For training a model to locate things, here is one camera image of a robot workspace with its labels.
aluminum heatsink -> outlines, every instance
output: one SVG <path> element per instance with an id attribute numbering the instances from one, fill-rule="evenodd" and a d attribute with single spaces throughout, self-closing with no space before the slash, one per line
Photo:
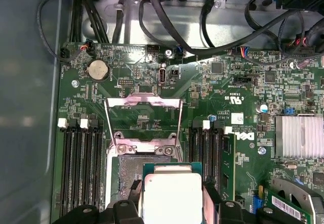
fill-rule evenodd
<path id="1" fill-rule="evenodd" d="M 322 117 L 277 116 L 275 120 L 277 157 L 324 157 Z"/>

integrated circuit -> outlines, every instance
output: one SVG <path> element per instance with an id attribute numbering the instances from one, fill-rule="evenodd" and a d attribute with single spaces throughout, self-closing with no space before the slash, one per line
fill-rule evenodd
<path id="1" fill-rule="evenodd" d="M 265 83 L 275 83 L 275 71 L 266 71 L 264 73 L 264 82 Z"/>
<path id="2" fill-rule="evenodd" d="M 317 186 L 324 185 L 324 173 L 322 172 L 314 172 L 313 173 L 313 184 Z"/>
<path id="3" fill-rule="evenodd" d="M 212 73 L 222 74 L 223 73 L 223 64 L 219 62 L 212 63 Z"/>

metal bracket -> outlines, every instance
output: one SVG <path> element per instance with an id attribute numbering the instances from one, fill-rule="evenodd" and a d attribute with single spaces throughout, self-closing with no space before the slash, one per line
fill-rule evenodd
<path id="1" fill-rule="evenodd" d="M 135 138 L 125 138 L 121 131 L 114 132 L 111 125 L 110 108 L 115 106 L 136 106 L 138 103 L 149 103 L 152 106 L 172 107 L 179 109 L 177 132 L 173 132 L 166 139 L 152 139 L 141 141 Z M 183 150 L 180 144 L 180 124 L 183 101 L 181 99 L 163 99 L 153 93 L 133 93 L 126 98 L 107 98 L 104 102 L 108 121 L 111 142 L 107 149 L 107 179 L 106 200 L 110 202 L 112 158 L 124 154 L 154 153 L 155 155 L 166 155 L 176 158 L 178 162 L 183 161 Z"/>

cable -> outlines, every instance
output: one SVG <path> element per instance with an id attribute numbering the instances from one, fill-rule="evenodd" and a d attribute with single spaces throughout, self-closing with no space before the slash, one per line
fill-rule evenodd
<path id="1" fill-rule="evenodd" d="M 56 58 L 57 60 L 59 60 L 61 62 L 69 63 L 70 61 L 77 58 L 82 50 L 76 51 L 70 58 L 63 58 L 63 57 L 60 57 L 60 56 L 56 55 L 55 52 L 51 49 L 49 43 L 47 42 L 47 40 L 45 38 L 45 34 L 44 34 L 44 31 L 43 31 L 43 26 L 42 26 L 42 9 L 43 9 L 44 5 L 48 1 L 50 1 L 50 0 L 43 0 L 42 2 L 40 2 L 40 4 L 38 5 L 38 8 L 37 8 L 36 22 L 37 22 L 37 28 L 38 28 L 38 31 L 39 31 L 40 38 L 42 39 L 42 42 L 43 42 L 44 46 L 46 47 L 46 49 L 48 50 L 48 52 L 54 58 Z"/>
<path id="2" fill-rule="evenodd" d="M 127 0 L 119 0 L 118 4 L 124 5 Z M 112 35 L 112 43 L 118 43 L 119 37 L 120 37 L 120 32 L 122 30 L 123 26 L 123 19 L 124 19 L 124 12 L 121 10 L 117 10 L 117 15 L 116 15 L 116 26 L 115 30 Z"/>
<path id="3" fill-rule="evenodd" d="M 82 41 L 82 19 L 83 7 L 82 0 L 76 0 L 76 25 L 75 25 L 75 42 Z"/>
<path id="4" fill-rule="evenodd" d="M 301 14 L 300 11 L 296 11 L 295 13 L 297 13 L 298 15 L 298 18 L 300 19 L 300 23 L 301 23 L 301 27 L 302 27 L 302 38 L 301 40 L 304 39 L 305 37 L 305 21 L 304 21 L 304 18 Z M 258 61 L 254 61 L 250 58 L 248 58 L 247 56 L 244 57 L 245 60 L 249 61 L 250 63 L 253 63 L 253 64 L 256 64 L 256 65 L 259 65 L 259 66 L 273 66 L 273 65 L 278 65 L 278 64 L 281 64 L 285 61 L 287 61 L 288 59 L 293 59 L 295 58 L 293 56 L 293 54 L 300 48 L 300 46 L 302 45 L 302 43 L 299 43 L 295 49 L 293 50 L 292 54 L 287 54 L 286 52 L 284 52 L 284 50 L 282 49 L 281 47 L 281 37 L 282 37 L 282 34 L 283 34 L 283 31 L 284 31 L 284 27 L 285 27 L 285 24 L 287 22 L 287 19 L 284 19 L 280 25 L 280 28 L 279 28 L 279 32 L 278 32 L 278 43 L 279 43 L 279 50 L 281 51 L 281 53 L 286 56 L 286 58 L 282 59 L 282 60 L 279 60 L 279 61 L 276 61 L 276 62 L 273 62 L 273 63 L 264 63 L 264 62 L 258 62 Z"/>
<path id="5" fill-rule="evenodd" d="M 310 39 L 312 36 L 318 32 L 319 30 L 324 29 L 324 18 L 319 20 L 317 23 L 315 23 L 307 32 L 306 35 L 306 44 L 309 46 Z"/>
<path id="6" fill-rule="evenodd" d="M 295 13 L 294 11 L 287 11 L 287 12 L 281 14 L 279 17 L 273 19 L 271 22 L 264 25 L 262 28 L 256 30 L 254 33 L 252 33 L 244 38 L 241 38 L 237 41 L 234 41 L 232 43 L 226 44 L 224 46 L 210 48 L 210 49 L 193 49 L 187 44 L 187 42 L 181 37 L 181 35 L 175 29 L 175 27 L 173 26 L 173 24 L 167 17 L 160 1 L 159 0 L 151 0 L 151 3 L 153 5 L 159 19 L 160 19 L 162 25 L 167 30 L 167 32 L 175 39 L 175 41 L 180 46 L 182 46 L 183 49 L 185 49 L 186 51 L 188 51 L 189 53 L 194 54 L 194 55 L 215 55 L 220 52 L 223 52 L 224 50 L 228 50 L 233 47 L 240 46 L 246 42 L 249 42 L 250 40 L 254 39 L 258 35 L 263 33 L 264 31 L 268 30 L 270 27 L 272 27 L 276 23 L 282 21 L 283 19 L 285 19 L 285 18 L 289 17 L 290 15 L 292 15 L 293 13 Z"/>
<path id="7" fill-rule="evenodd" d="M 214 0 L 206 0 L 205 4 L 203 5 L 203 7 L 201 9 L 201 16 L 200 16 L 201 17 L 200 24 L 201 24 L 202 35 L 209 47 L 215 47 L 214 44 L 212 43 L 211 39 L 208 36 L 207 28 L 206 28 L 207 15 L 211 12 L 214 4 L 215 4 Z"/>
<path id="8" fill-rule="evenodd" d="M 250 0 L 248 2 L 248 4 L 246 5 L 245 7 L 245 11 L 244 11 L 244 16 L 245 16 L 245 19 L 248 23 L 248 25 L 253 28 L 254 30 L 258 30 L 260 29 L 262 26 L 260 24 L 258 24 L 251 16 L 251 13 L 250 13 L 250 5 L 254 2 L 255 0 Z M 278 37 L 272 33 L 271 31 L 269 30 L 266 30 L 263 32 L 265 35 L 267 35 L 269 38 L 271 38 L 274 43 L 276 44 L 277 47 L 279 47 L 279 43 L 278 43 Z"/>
<path id="9" fill-rule="evenodd" d="M 106 29 L 103 26 L 102 19 L 101 19 L 100 15 L 99 15 L 95 5 L 93 4 L 92 0 L 83 0 L 83 3 L 84 3 L 85 7 L 88 6 L 87 12 L 88 12 L 88 10 L 91 11 L 91 13 L 93 15 L 93 18 L 94 18 L 94 21 L 98 25 L 98 29 L 99 29 L 98 32 L 99 32 L 99 35 L 101 36 L 102 42 L 103 43 L 109 43 L 108 36 L 107 36 L 107 33 L 106 33 Z"/>
<path id="10" fill-rule="evenodd" d="M 171 1 L 171 0 L 160 0 L 160 3 L 166 2 L 166 1 Z M 169 44 L 164 43 L 163 41 L 159 40 L 158 38 L 155 38 L 145 27 L 144 22 L 143 22 L 143 16 L 144 16 L 144 4 L 146 3 L 150 3 L 150 0 L 141 0 L 140 2 L 140 7 L 138 10 L 138 21 L 140 23 L 140 27 L 143 31 L 143 33 L 149 37 L 152 41 L 154 41 L 155 43 L 165 46 L 165 47 L 169 47 L 172 48 L 172 46 L 170 46 Z"/>

dimm slot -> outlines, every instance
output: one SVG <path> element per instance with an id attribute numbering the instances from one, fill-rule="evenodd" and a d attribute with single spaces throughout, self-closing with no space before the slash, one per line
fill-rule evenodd
<path id="1" fill-rule="evenodd" d="M 83 163 L 82 163 L 82 204 L 86 205 L 90 203 L 90 178 L 91 178 L 91 150 L 92 150 L 92 136 L 89 132 L 83 133 Z"/>
<path id="2" fill-rule="evenodd" d="M 100 205 L 100 182 L 101 182 L 101 156 L 102 156 L 102 137 L 101 133 L 93 134 L 94 144 L 94 178 L 93 178 L 93 205 L 99 207 Z"/>

